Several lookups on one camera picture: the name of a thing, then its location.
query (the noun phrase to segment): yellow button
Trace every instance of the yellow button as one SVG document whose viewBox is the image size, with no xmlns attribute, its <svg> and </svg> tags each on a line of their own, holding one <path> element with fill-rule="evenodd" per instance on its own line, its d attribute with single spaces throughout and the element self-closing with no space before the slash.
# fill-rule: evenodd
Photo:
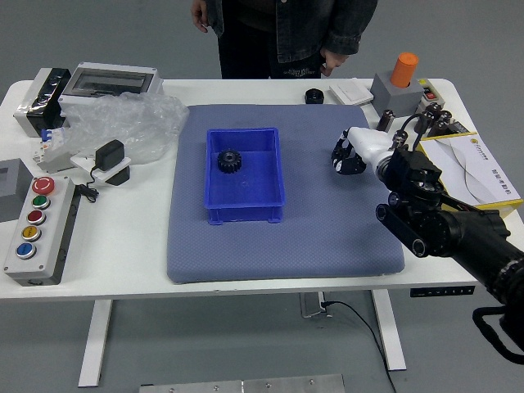
<svg viewBox="0 0 524 393">
<path fill-rule="evenodd" d="M 25 227 L 22 230 L 22 237 L 27 242 L 35 242 L 40 238 L 40 235 L 42 232 L 40 232 L 40 229 L 35 227 L 34 225 L 30 225 L 29 227 Z"/>
</svg>

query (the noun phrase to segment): metal plate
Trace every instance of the metal plate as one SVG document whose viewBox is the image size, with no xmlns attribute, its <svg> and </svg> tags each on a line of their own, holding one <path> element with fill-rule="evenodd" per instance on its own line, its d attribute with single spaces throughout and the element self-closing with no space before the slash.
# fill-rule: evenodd
<svg viewBox="0 0 524 393">
<path fill-rule="evenodd" d="M 345 393 L 341 374 L 141 386 L 139 393 Z"/>
</svg>

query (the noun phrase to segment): black cable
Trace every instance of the black cable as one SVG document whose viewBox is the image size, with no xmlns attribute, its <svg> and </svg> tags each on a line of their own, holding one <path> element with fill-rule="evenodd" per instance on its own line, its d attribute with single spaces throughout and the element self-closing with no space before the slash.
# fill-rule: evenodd
<svg viewBox="0 0 524 393">
<path fill-rule="evenodd" d="M 382 348 L 380 347 L 380 344 L 378 343 L 377 335 L 375 335 L 375 332 L 373 331 L 373 329 L 371 329 L 371 326 L 369 326 L 369 323 L 367 323 L 366 320 L 365 320 L 364 318 L 362 318 L 362 316 L 360 316 L 360 314 L 357 312 L 356 309 L 354 309 L 353 307 L 351 307 L 351 306 L 348 305 L 347 303 L 344 303 L 343 301 L 338 301 L 338 300 L 334 300 L 334 301 L 323 301 L 322 303 L 320 303 L 320 305 L 321 305 L 323 308 L 326 308 L 326 307 L 328 307 L 329 305 L 344 305 L 344 306 L 346 306 L 346 307 L 349 307 L 349 308 L 351 309 L 351 311 L 353 311 L 353 312 L 355 313 L 355 315 L 356 315 L 357 317 L 359 317 L 360 320 L 361 320 L 362 322 L 364 322 L 364 324 L 368 327 L 369 331 L 370 331 L 371 334 L 373 335 L 373 340 L 375 341 L 375 345 L 377 346 L 378 352 L 380 353 L 380 356 L 382 357 L 382 362 L 383 362 L 383 364 L 384 364 L 384 369 L 386 370 L 387 379 L 388 379 L 388 381 L 390 382 L 391 388 L 392 388 L 393 391 L 396 393 L 395 385 L 393 384 L 393 381 L 391 380 L 390 371 L 389 371 L 388 368 L 387 368 L 386 354 L 384 354 L 384 351 L 383 351 Z"/>
<path fill-rule="evenodd" d="M 483 307 L 473 311 L 473 322 L 481 331 L 482 336 L 499 352 L 505 359 L 515 364 L 524 364 L 524 355 L 514 354 L 506 348 L 500 340 L 497 332 L 483 319 L 488 315 L 504 315 L 506 307 Z"/>
<path fill-rule="evenodd" d="M 91 203 L 95 203 L 97 201 L 97 198 L 98 198 L 98 191 L 96 188 L 90 188 L 89 187 L 89 184 L 93 184 L 95 183 L 95 178 L 93 177 L 93 171 L 95 169 L 98 169 L 97 166 L 93 166 L 91 168 L 91 171 L 89 172 L 89 176 L 91 176 L 91 182 L 87 182 L 85 184 L 80 184 L 79 186 L 77 186 L 79 192 L 81 195 L 84 195 L 89 202 Z"/>
<path fill-rule="evenodd" d="M 417 139 L 415 139 L 415 142 L 413 143 L 413 151 L 415 151 L 415 149 L 417 148 L 418 146 L 418 143 L 420 142 L 420 139 L 422 138 L 423 134 L 426 132 L 427 130 L 427 119 L 426 119 L 426 116 L 424 116 L 422 113 L 415 113 L 414 115 L 411 115 L 405 122 L 404 124 L 402 124 L 402 127 L 400 127 L 400 131 L 405 131 L 405 128 L 406 126 L 408 125 L 408 123 L 413 120 L 413 119 L 417 119 L 417 118 L 420 118 L 421 121 L 422 121 L 422 127 L 420 128 L 421 132 L 420 133 L 417 133 Z"/>
</svg>

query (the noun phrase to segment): black gear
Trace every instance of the black gear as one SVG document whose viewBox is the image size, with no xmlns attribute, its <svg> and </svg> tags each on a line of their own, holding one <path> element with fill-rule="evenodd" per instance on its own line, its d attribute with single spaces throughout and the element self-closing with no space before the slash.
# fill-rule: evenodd
<svg viewBox="0 0 524 393">
<path fill-rule="evenodd" d="M 222 150 L 218 158 L 219 169 L 225 174 L 234 174 L 242 166 L 242 156 L 233 149 Z"/>
</svg>

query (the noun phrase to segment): blue plastic bin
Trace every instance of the blue plastic bin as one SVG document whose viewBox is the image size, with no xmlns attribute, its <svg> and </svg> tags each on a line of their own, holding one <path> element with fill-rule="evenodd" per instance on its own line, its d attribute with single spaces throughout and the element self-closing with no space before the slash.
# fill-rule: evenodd
<svg viewBox="0 0 524 393">
<path fill-rule="evenodd" d="M 218 166 L 218 155 L 226 149 L 242 156 L 242 167 L 233 174 L 223 173 Z M 277 129 L 208 130 L 204 206 L 210 224 L 279 223 L 285 203 Z"/>
</svg>

